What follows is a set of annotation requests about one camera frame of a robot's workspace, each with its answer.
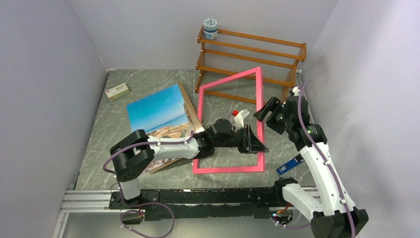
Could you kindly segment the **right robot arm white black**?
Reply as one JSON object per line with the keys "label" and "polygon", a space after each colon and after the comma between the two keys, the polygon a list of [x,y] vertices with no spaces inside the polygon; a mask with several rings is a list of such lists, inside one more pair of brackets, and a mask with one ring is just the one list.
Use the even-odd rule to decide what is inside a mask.
{"label": "right robot arm white black", "polygon": [[313,176],[320,199],[313,198],[293,179],[280,179],[272,199],[279,206],[290,203],[309,221],[316,238],[355,238],[368,222],[365,209],[358,209],[346,191],[333,164],[327,138],[319,124],[310,122],[308,102],[302,96],[277,97],[256,113],[258,121],[279,134],[286,132]]}

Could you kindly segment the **landscape beach photo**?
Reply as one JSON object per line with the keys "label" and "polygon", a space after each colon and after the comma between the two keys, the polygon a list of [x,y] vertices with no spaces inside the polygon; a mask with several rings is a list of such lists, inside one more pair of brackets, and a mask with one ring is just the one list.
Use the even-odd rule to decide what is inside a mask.
{"label": "landscape beach photo", "polygon": [[148,136],[186,137],[195,130],[178,83],[156,91],[126,106],[132,131],[143,129]]}

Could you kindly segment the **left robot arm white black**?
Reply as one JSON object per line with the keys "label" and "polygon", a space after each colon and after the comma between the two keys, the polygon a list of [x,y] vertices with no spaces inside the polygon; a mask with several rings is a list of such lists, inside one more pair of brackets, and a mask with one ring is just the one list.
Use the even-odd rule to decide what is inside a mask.
{"label": "left robot arm white black", "polygon": [[216,148],[237,148],[241,154],[267,153],[269,149],[248,125],[237,128],[227,119],[218,119],[204,131],[182,138],[160,138],[138,129],[110,149],[113,174],[122,192],[122,202],[129,208],[141,204],[138,176],[156,160],[201,159],[214,154]]}

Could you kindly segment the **brown frame backing board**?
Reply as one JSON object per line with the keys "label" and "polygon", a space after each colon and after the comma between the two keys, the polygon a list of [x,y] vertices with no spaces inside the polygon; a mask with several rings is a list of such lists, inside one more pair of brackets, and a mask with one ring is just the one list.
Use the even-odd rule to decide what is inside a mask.
{"label": "brown frame backing board", "polygon": [[151,95],[152,101],[163,104],[153,115],[154,126],[147,135],[159,138],[181,138],[191,131],[204,131],[198,115],[181,82]]}

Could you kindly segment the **pink wooden picture frame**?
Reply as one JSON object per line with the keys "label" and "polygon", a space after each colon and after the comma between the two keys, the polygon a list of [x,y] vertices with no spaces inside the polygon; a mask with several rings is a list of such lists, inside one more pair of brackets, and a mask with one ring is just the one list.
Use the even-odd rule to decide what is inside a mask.
{"label": "pink wooden picture frame", "polygon": [[[256,109],[257,111],[262,109],[262,69],[260,67],[256,67],[201,86],[199,89],[199,105],[197,112],[199,119],[202,119],[204,92],[206,89],[238,78],[243,78],[251,74],[256,76]],[[233,122],[236,123],[235,125],[233,125],[228,119],[218,119],[214,124],[205,129],[204,132],[197,134],[195,137],[197,138],[197,142],[199,144],[205,144],[209,148],[208,153],[213,152],[217,147],[231,147],[238,149],[242,154],[257,154],[258,163],[255,166],[200,168],[199,160],[194,159],[192,169],[194,174],[251,173],[263,172],[265,170],[265,153],[268,152],[268,149],[264,145],[264,125],[261,121],[257,121],[257,135],[254,135],[252,128],[243,123],[244,116],[242,113],[246,116],[249,114],[247,110],[240,111],[234,117]]]}

